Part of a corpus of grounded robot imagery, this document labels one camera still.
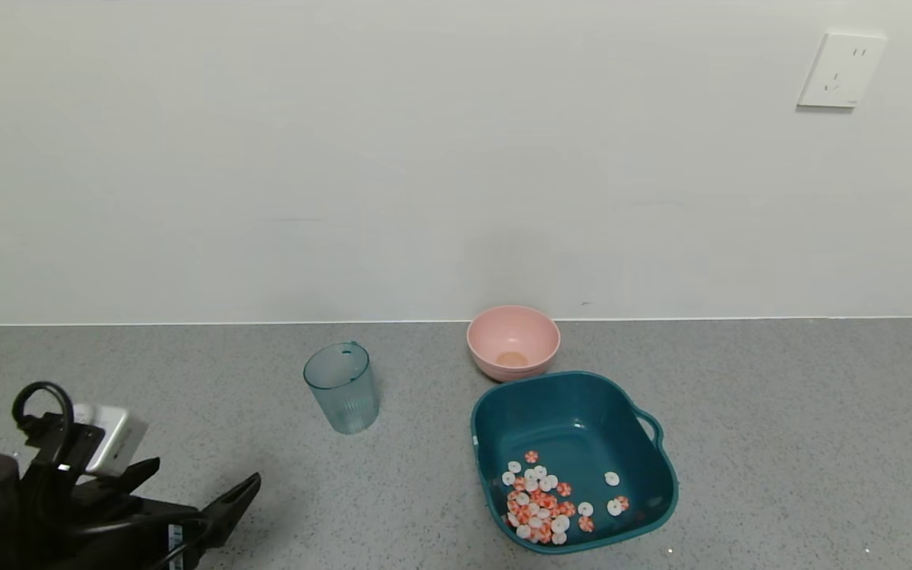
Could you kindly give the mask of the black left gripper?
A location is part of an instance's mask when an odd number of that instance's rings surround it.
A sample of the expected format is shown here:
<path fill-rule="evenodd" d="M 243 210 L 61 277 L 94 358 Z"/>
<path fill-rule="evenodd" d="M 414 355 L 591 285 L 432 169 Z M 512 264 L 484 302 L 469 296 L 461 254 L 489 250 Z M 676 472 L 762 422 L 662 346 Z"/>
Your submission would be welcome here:
<path fill-rule="evenodd" d="M 73 523 L 101 530 L 66 541 L 66 569 L 163 569 L 165 557 L 199 533 L 203 520 L 195 508 L 135 494 L 161 465 L 160 458 L 144 459 L 122 475 L 75 488 Z M 207 528 L 201 549 L 225 545 L 262 484 L 263 476 L 255 472 L 202 510 Z"/>

